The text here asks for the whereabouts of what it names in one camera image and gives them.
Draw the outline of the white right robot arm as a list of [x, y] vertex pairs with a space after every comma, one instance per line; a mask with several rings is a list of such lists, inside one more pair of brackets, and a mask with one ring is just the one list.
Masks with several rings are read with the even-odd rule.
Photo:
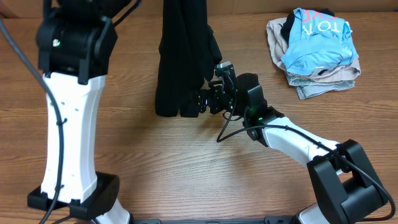
[[292, 216], [266, 217], [265, 223], [379, 222], [396, 205], [383, 187], [363, 147], [321, 138], [294, 124], [267, 104], [255, 73], [236, 75], [230, 62], [215, 66], [216, 81], [198, 92], [200, 112], [228, 113], [242, 119], [242, 132], [307, 168], [316, 201]]

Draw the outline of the black t-shirt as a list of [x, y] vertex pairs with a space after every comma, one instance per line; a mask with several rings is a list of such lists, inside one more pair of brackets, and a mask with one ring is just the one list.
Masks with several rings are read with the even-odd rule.
[[222, 55], [208, 25], [206, 0], [164, 0], [155, 112], [195, 118], [198, 91]]

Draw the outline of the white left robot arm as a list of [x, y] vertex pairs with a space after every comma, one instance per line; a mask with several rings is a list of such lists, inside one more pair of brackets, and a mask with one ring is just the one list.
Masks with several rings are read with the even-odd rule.
[[36, 42], [47, 94], [47, 163], [31, 208], [92, 223], [132, 223], [118, 200], [119, 177], [95, 169], [97, 111], [118, 38], [113, 17], [127, 1], [44, 2]]

